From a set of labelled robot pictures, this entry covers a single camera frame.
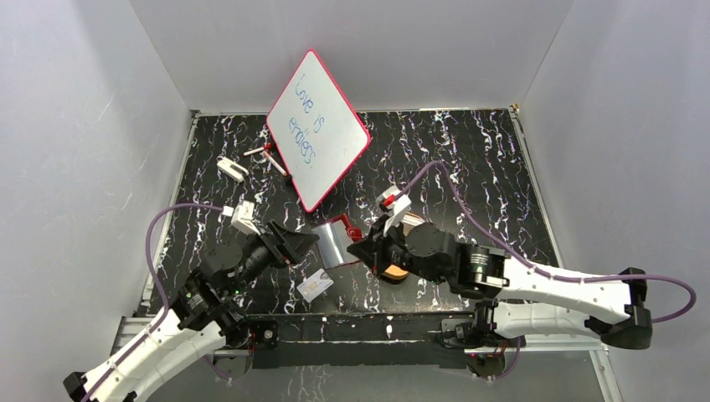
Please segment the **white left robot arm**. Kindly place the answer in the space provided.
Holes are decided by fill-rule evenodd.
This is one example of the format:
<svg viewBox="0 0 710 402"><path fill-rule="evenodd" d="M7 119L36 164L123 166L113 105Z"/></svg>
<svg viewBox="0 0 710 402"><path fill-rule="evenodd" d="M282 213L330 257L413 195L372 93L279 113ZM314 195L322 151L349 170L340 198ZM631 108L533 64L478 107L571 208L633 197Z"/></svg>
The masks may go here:
<svg viewBox="0 0 710 402"><path fill-rule="evenodd" d="M239 306L268 268L302 261L318 235L271 221L264 233L216 245L194 268L171 304L103 364L63 381L73 401L139 401L193 362L223 348L256 343L259 329Z"/></svg>

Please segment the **red leather card holder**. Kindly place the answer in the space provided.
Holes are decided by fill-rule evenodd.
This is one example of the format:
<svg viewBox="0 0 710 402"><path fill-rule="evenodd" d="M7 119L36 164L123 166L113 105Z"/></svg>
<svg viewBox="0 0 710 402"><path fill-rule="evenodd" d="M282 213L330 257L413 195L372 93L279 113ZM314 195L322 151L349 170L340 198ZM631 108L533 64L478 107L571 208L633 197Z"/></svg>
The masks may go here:
<svg viewBox="0 0 710 402"><path fill-rule="evenodd" d="M363 232L353 226L346 214L340 214L313 229L319 237L316 245L325 270L357 264L360 260L347 247L363 238Z"/></svg>

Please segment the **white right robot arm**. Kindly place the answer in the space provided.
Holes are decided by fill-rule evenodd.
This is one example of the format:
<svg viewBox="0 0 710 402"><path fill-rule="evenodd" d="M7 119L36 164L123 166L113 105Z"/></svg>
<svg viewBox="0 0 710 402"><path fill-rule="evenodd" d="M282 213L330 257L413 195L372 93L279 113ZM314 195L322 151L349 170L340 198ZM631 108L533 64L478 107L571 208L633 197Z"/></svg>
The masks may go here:
<svg viewBox="0 0 710 402"><path fill-rule="evenodd" d="M565 281L560 269L535 271L503 250L462 243L429 223L408 233L376 224L347 250L376 276L396 265L475 301L471 320L442 326L440 339L453 348L521 344L533 334L585 336L629 350L651 345L647 285L639 271L628 269L612 281Z"/></svg>

